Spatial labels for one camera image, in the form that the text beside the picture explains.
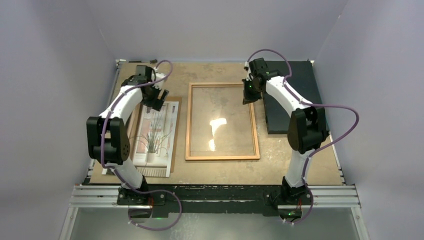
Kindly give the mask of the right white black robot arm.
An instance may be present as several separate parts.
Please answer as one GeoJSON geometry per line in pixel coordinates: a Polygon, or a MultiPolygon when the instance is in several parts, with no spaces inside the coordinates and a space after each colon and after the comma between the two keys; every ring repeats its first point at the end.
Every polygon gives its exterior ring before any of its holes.
{"type": "Polygon", "coordinates": [[[292,155],[287,174],[282,179],[280,196],[284,202],[292,204],[307,192],[310,155],[329,136],[325,110],[313,106],[289,84],[287,76],[269,68],[263,58],[249,59],[244,64],[244,70],[247,75],[242,80],[242,103],[254,103],[262,98],[263,93],[267,93],[290,116],[287,141],[292,155]]]}

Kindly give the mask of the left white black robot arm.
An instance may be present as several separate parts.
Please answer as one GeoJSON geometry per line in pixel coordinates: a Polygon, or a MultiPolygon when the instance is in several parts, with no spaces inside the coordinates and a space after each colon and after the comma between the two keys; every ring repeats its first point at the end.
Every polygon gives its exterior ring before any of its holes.
{"type": "Polygon", "coordinates": [[[107,109],[86,121],[89,157],[112,171],[122,189],[129,191],[130,199],[138,205],[146,203],[152,192],[131,160],[126,122],[139,104],[156,111],[162,108],[169,93],[162,86],[169,76],[169,73],[159,73],[157,67],[138,65],[135,74],[123,81],[107,109]]]}

